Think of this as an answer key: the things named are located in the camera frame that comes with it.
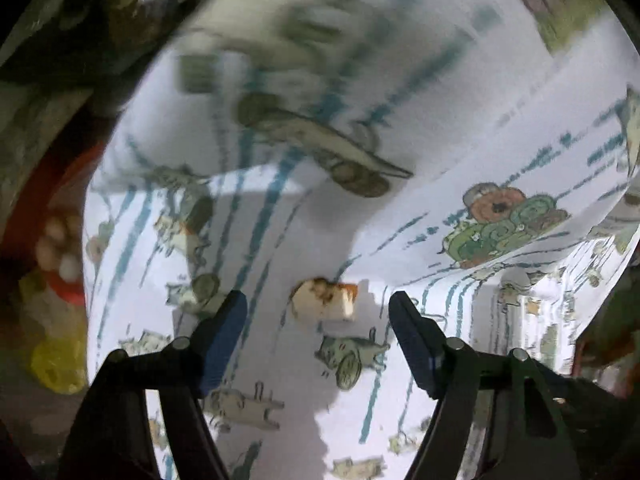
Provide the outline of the red bowl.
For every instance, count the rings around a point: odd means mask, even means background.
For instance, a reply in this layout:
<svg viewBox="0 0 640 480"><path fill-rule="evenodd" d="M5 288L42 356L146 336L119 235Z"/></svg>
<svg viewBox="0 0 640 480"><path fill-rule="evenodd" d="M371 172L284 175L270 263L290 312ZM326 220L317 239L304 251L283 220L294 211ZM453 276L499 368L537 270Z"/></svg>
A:
<svg viewBox="0 0 640 480"><path fill-rule="evenodd" d="M100 142L67 162L46 156L27 179L1 241L1 269L18 280L30 271L62 300L82 307L81 216Z"/></svg>

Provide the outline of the white food scrap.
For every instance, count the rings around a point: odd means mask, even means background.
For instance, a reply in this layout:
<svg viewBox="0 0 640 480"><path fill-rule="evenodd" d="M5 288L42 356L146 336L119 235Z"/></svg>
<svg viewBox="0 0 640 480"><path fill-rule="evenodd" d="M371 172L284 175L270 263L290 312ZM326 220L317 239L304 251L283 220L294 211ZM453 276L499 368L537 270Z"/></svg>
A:
<svg viewBox="0 0 640 480"><path fill-rule="evenodd" d="M311 278L292 291L292 315L307 323L349 322L355 318L357 297L356 284Z"/></svg>

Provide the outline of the yellow container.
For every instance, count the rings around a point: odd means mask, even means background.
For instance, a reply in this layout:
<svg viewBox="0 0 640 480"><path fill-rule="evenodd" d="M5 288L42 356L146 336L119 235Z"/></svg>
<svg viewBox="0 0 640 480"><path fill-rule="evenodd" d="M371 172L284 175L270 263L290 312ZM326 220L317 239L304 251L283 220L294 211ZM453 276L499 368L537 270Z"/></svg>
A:
<svg viewBox="0 0 640 480"><path fill-rule="evenodd" d="M80 393L88 384L86 349L85 335L44 337L32 350L30 370L44 388L54 393Z"/></svg>

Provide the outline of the white cat-print trash bag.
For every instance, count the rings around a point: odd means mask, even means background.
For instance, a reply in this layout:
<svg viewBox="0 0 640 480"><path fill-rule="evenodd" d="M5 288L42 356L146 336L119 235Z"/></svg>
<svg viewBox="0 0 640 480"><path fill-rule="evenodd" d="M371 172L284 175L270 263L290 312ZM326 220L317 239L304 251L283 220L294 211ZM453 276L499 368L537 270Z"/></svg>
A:
<svg viewBox="0 0 640 480"><path fill-rule="evenodd" d="M208 0L88 188L87 364L163 349L232 290L208 429L235 479L399 479L434 403L394 292L566 373L639 238L639 52L604 0ZM292 291L356 284L349 322Z"/></svg>

